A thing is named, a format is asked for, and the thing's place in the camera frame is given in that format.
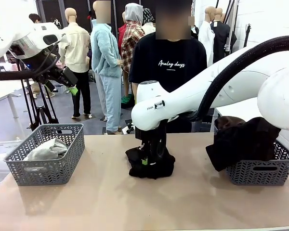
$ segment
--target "light blue jacket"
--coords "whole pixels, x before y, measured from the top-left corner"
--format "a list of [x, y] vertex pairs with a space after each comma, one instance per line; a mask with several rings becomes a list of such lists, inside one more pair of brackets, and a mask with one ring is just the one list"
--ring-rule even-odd
[[92, 24], [92, 70], [102, 76], [121, 77], [121, 67], [117, 64], [117, 59], [120, 59], [118, 43], [111, 27], [97, 24], [96, 19]]

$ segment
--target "light blue pants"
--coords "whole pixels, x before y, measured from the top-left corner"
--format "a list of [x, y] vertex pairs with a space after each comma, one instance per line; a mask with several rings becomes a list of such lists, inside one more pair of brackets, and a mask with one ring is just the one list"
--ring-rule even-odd
[[100, 76], [106, 96], [106, 130], [114, 132], [118, 130], [121, 116], [121, 78]]

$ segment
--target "gray hoodie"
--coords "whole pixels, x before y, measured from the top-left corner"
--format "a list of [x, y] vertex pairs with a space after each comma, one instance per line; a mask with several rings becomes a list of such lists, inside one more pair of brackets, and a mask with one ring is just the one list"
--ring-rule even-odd
[[142, 22], [143, 18], [143, 6], [137, 3], [129, 3], [125, 6], [125, 20]]

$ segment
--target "gray plastic basket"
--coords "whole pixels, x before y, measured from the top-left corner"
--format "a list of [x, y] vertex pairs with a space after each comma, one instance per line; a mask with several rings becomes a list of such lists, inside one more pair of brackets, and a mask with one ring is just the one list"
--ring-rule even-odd
[[242, 160], [227, 168], [227, 174], [236, 185], [284, 185], [289, 176], [289, 151], [278, 141], [274, 143], [275, 160]]
[[[58, 138], [68, 150], [61, 159], [23, 161], [42, 143]], [[66, 184], [71, 178], [85, 149], [83, 124], [48, 124], [39, 126], [28, 138], [14, 149], [4, 161], [20, 186]]]

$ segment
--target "red plaid shirt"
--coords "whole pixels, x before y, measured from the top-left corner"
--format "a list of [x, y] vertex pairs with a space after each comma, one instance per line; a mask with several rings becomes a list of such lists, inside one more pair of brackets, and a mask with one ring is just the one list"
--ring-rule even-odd
[[145, 36], [145, 32], [141, 29], [141, 22], [126, 21], [126, 31], [122, 41], [121, 57], [123, 60], [123, 70], [127, 73], [130, 72], [134, 47], [143, 36]]

